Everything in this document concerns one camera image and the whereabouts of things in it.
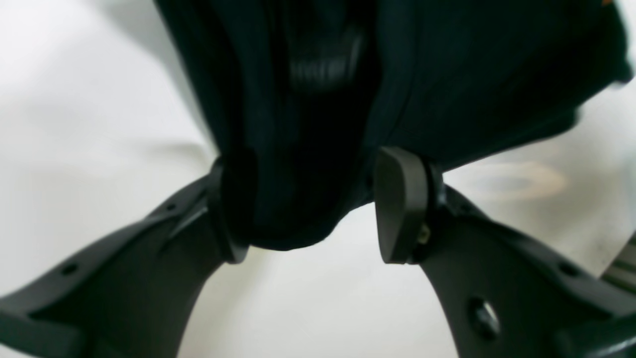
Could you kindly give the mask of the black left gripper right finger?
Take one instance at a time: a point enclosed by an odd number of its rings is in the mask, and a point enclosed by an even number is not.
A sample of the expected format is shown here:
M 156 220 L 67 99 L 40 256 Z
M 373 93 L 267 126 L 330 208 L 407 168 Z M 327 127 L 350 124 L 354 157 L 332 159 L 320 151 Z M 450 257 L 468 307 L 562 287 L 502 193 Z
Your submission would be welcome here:
M 373 197 L 380 254 L 420 267 L 461 358 L 633 358 L 635 297 L 445 185 L 426 157 L 383 147 Z

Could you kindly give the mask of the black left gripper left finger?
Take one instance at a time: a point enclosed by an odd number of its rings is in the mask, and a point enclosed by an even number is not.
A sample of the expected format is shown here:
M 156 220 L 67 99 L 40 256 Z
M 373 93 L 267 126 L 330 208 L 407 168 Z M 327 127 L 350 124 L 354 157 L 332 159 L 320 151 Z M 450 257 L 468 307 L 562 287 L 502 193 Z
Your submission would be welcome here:
M 1 343 L 41 358 L 175 358 L 209 277 L 248 244 L 224 213 L 229 163 L 1 299 Z

